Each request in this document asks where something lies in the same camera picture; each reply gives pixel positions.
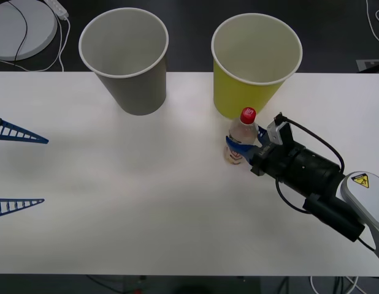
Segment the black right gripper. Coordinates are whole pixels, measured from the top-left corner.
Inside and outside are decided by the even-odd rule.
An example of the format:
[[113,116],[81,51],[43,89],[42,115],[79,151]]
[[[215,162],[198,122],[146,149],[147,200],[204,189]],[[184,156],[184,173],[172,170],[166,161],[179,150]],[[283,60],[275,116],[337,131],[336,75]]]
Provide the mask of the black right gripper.
[[226,136],[226,144],[232,153],[243,157],[251,165],[256,176],[269,175],[273,178],[286,177],[293,171],[296,158],[296,144],[276,145],[268,142],[267,130],[257,126],[255,145],[244,145]]

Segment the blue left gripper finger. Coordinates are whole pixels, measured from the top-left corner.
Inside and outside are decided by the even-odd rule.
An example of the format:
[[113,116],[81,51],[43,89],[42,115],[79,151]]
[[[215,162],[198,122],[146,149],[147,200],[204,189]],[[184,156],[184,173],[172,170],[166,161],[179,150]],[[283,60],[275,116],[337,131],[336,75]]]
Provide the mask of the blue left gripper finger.
[[0,140],[47,144],[48,139],[0,118]]
[[43,198],[0,198],[0,217],[43,203]]

